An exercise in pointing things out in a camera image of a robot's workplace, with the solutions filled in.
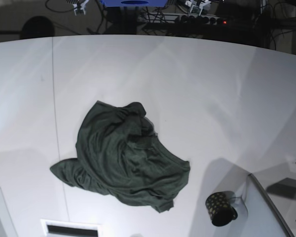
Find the dark green t-shirt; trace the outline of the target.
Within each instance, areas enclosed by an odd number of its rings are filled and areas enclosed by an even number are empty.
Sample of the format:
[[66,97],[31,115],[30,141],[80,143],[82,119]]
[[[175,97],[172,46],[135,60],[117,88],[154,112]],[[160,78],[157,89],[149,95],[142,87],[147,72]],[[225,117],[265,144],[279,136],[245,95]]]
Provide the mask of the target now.
[[76,157],[50,171],[70,187],[111,195],[130,206],[165,212],[188,184],[190,164],[168,151],[139,102],[97,101],[77,134]]

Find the black power strip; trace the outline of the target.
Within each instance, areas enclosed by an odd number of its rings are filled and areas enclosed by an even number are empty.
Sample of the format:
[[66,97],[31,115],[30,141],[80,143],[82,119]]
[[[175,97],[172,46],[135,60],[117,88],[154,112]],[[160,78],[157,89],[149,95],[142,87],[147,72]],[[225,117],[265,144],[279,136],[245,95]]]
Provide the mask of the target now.
[[196,15],[162,12],[144,12],[139,16],[139,21],[144,23],[192,23],[205,25],[223,25],[228,24],[228,19],[216,15]]

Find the black mug with gold dots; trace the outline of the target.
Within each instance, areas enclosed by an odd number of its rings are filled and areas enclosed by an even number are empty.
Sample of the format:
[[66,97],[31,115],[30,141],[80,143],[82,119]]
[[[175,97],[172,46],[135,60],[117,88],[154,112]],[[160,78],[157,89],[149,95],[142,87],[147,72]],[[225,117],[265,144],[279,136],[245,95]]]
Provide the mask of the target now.
[[215,227],[223,227],[237,219],[238,214],[224,192],[209,195],[205,201],[211,223]]

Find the blue box with oval hole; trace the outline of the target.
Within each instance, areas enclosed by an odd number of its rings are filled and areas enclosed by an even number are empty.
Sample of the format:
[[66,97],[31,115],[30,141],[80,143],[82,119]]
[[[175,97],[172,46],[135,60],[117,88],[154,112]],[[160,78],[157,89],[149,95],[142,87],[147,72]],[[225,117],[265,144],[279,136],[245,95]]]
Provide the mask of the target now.
[[167,3],[167,0],[101,0],[100,2],[106,7],[164,7]]

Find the grey metal side table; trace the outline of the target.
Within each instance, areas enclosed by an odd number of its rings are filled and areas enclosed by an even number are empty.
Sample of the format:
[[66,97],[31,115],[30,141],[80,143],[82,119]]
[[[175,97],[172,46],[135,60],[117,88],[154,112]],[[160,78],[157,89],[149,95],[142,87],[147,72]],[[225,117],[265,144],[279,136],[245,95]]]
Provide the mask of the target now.
[[296,179],[284,178],[264,187],[253,175],[247,204],[259,237],[296,237]]

